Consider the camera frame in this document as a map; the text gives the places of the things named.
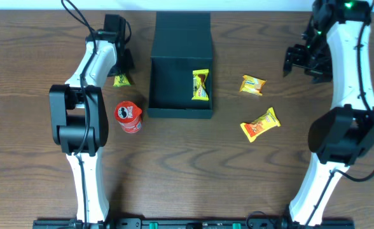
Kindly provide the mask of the green yellow snack packet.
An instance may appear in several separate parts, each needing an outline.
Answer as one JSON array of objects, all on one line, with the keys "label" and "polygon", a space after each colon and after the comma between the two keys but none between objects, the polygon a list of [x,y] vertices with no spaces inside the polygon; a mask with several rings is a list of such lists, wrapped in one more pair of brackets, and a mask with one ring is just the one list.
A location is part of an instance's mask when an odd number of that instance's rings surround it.
[{"label": "green yellow snack packet", "polygon": [[114,81],[113,81],[114,87],[127,87],[131,85],[132,84],[125,73],[118,74],[114,77]]}]

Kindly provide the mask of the red Pringles can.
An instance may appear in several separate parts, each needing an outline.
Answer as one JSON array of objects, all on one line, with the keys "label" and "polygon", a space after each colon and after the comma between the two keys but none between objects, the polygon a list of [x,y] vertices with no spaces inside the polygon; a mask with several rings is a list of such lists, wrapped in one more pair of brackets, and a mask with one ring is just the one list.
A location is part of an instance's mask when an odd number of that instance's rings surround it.
[{"label": "red Pringles can", "polygon": [[142,109],[131,101],[120,102],[114,111],[114,117],[121,128],[129,134],[138,132],[142,127]]}]

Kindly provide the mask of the black gift box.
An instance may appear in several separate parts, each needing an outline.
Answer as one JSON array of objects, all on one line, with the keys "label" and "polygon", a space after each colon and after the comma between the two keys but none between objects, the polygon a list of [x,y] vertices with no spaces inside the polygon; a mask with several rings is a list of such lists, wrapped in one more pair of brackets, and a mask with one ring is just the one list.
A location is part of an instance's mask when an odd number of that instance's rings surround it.
[{"label": "black gift box", "polygon": [[[159,11],[151,51],[148,116],[212,118],[211,14]],[[194,101],[193,71],[207,69],[208,101]]]}]

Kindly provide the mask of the yellow biscuit packet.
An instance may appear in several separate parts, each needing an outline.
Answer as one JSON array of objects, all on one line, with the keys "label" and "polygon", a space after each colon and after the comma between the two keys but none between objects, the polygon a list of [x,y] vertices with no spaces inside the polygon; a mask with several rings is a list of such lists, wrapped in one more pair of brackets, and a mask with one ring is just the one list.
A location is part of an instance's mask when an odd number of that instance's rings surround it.
[{"label": "yellow biscuit packet", "polygon": [[262,96],[261,89],[267,82],[266,80],[261,80],[249,75],[243,75],[243,79],[244,80],[240,86],[241,92]]}]

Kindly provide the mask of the yellow brown chocolate packet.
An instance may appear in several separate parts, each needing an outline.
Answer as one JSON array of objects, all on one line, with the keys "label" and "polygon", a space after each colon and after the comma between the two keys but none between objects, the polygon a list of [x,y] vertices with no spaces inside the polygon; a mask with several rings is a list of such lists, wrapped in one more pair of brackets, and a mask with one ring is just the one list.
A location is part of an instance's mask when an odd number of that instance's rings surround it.
[{"label": "yellow brown chocolate packet", "polygon": [[205,82],[208,77],[208,69],[193,71],[193,101],[209,101],[209,96],[205,90]]}]

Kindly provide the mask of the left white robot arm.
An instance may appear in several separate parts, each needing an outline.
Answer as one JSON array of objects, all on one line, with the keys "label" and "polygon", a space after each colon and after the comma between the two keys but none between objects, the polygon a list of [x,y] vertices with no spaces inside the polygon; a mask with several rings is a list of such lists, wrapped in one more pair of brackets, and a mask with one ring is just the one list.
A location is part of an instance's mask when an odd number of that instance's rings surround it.
[{"label": "left white robot arm", "polygon": [[104,228],[109,214],[102,175],[109,123],[102,87],[119,68],[124,44],[122,32],[91,32],[73,75],[49,91],[53,140],[73,172],[81,228]]}]

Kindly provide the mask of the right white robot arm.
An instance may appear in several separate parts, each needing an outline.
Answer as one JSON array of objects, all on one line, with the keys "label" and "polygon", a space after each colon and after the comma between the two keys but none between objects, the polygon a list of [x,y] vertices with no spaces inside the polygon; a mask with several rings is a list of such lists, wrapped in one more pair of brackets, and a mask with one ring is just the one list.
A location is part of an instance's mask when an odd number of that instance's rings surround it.
[{"label": "right white robot arm", "polygon": [[374,4],[316,0],[302,35],[286,51],[283,73],[300,67],[314,83],[331,82],[330,110],[311,124],[310,163],[277,228],[352,228],[351,220],[326,220],[323,212],[341,178],[374,145],[374,91],[369,40]]}]

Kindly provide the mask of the orange yellow snack packet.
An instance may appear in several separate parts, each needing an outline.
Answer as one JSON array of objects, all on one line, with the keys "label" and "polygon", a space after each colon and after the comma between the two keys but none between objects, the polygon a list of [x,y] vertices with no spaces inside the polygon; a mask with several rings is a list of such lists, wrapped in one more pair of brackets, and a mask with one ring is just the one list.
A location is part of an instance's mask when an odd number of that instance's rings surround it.
[{"label": "orange yellow snack packet", "polygon": [[251,123],[241,123],[240,127],[248,138],[249,142],[254,142],[262,133],[274,127],[280,127],[281,123],[275,115],[273,107],[268,108],[265,114]]}]

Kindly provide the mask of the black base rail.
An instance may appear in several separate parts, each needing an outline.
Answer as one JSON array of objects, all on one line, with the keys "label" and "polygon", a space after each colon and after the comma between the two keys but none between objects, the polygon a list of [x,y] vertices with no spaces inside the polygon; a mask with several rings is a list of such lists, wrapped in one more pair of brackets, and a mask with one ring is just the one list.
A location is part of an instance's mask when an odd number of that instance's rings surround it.
[{"label": "black base rail", "polygon": [[[85,228],[77,219],[35,220],[33,229]],[[278,229],[278,228],[319,228],[319,229],[354,229],[355,224],[349,220],[326,220],[317,226],[301,226],[289,224],[287,221],[268,218],[252,218],[245,220],[184,220],[184,219],[139,219],[121,218],[115,221],[88,223],[86,228],[95,229]]]}]

